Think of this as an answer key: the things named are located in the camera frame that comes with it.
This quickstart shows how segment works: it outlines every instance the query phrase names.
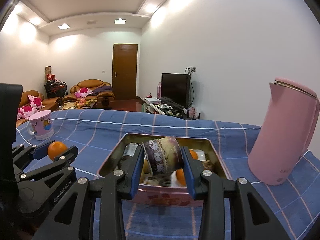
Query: blue checkered tablecloth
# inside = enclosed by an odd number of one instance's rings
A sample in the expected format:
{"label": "blue checkered tablecloth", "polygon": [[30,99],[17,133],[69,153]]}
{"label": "blue checkered tablecloth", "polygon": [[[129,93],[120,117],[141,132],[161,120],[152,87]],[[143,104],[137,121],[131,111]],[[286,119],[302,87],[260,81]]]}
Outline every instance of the blue checkered tablecloth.
{"label": "blue checkered tablecloth", "polygon": [[[261,194],[291,239],[303,239],[320,213],[320,161],[307,151],[280,186],[267,186],[249,170],[247,156],[259,126],[207,121],[185,121],[170,116],[113,110],[66,110],[52,113],[54,135],[48,140],[75,145],[73,162],[78,177],[97,178],[97,170],[126,133],[208,138],[212,141],[230,179],[246,177]],[[13,144],[39,145],[27,133],[27,123],[17,128]],[[49,164],[46,156],[33,160],[26,171]],[[94,239],[99,239],[99,199],[96,204]],[[226,204],[226,239],[230,239],[230,215]],[[127,239],[197,239],[202,207],[163,207],[123,201]]]}

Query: kettle lid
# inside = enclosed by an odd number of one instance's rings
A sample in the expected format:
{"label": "kettle lid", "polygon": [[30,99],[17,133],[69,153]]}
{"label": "kettle lid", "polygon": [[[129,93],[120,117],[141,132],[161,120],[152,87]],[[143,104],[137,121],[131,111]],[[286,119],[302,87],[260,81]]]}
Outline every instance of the kettle lid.
{"label": "kettle lid", "polygon": [[292,81],[290,79],[286,79],[286,78],[280,78],[280,77],[276,77],[275,78],[275,81],[278,81],[278,82],[281,82],[281,83],[285,83],[285,84],[288,84],[288,85],[291,85],[291,86],[294,86],[312,96],[314,96],[315,98],[317,98],[317,94],[316,92],[314,92],[312,89],[300,84],[300,83],[297,83],[295,81]]}

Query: pink tin box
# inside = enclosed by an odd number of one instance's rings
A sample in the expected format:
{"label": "pink tin box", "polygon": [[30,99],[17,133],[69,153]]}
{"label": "pink tin box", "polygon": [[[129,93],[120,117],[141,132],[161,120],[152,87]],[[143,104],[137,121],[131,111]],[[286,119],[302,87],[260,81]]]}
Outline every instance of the pink tin box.
{"label": "pink tin box", "polygon": [[[160,139],[163,137],[165,136],[135,133],[125,134],[114,147],[111,154],[103,162],[98,170],[98,174],[101,176],[106,176],[110,172],[113,172],[116,169],[120,158],[123,156],[128,144],[141,144],[142,142]],[[220,163],[217,152],[209,139],[185,137],[176,137],[176,139],[180,147],[187,146],[189,149],[203,151],[206,160],[209,160],[212,164],[214,172],[222,178],[227,178],[226,172]],[[138,192],[132,201],[140,204],[161,206],[197,207],[203,205],[202,200],[194,201],[191,198],[186,187],[161,187],[144,184],[139,184]]]}

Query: food on table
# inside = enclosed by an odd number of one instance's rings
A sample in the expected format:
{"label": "food on table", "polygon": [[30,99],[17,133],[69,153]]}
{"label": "food on table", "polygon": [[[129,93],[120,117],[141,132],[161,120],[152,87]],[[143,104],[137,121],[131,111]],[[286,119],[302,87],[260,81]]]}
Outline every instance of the food on table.
{"label": "food on table", "polygon": [[81,109],[82,107],[90,106],[90,104],[95,101],[95,99],[86,100],[84,98],[81,98],[80,101],[76,101],[74,103],[74,107],[76,107],[77,109]]}
{"label": "food on table", "polygon": [[63,153],[65,150],[67,150],[68,147],[63,142],[53,142],[48,147],[48,156],[53,161],[55,156],[58,156],[59,154]]}

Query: sofa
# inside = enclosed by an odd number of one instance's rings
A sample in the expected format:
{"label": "sofa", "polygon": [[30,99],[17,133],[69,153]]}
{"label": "sofa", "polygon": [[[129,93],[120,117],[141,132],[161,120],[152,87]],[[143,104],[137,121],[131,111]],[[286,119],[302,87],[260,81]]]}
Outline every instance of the sofa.
{"label": "sofa", "polygon": [[[39,93],[36,90],[29,90],[29,91],[22,93],[19,108],[22,106],[30,106],[28,95],[41,98],[43,107],[40,108],[39,111],[43,111],[43,110],[57,111],[59,109],[59,104],[61,103],[61,98],[44,99],[43,94]],[[25,123],[26,121],[28,121],[28,120],[27,119],[17,120],[16,127]]]}
{"label": "sofa", "polygon": [[[79,82],[78,84],[76,84],[75,86],[71,87],[70,94],[65,96],[62,99],[62,103],[75,102],[77,100],[79,101],[80,98],[76,97],[75,92],[77,92],[81,88],[85,88],[86,87],[86,88],[90,88],[93,91],[97,87],[102,87],[104,85],[111,86],[110,83],[103,82],[102,80],[99,80],[99,79],[83,80],[83,81]],[[112,106],[112,104],[115,101],[115,95],[113,94],[112,91],[105,91],[105,92],[99,93],[97,96],[88,95],[84,99],[86,99],[86,100],[96,99],[97,100],[96,108],[99,108],[99,109],[110,109],[110,106]]]}

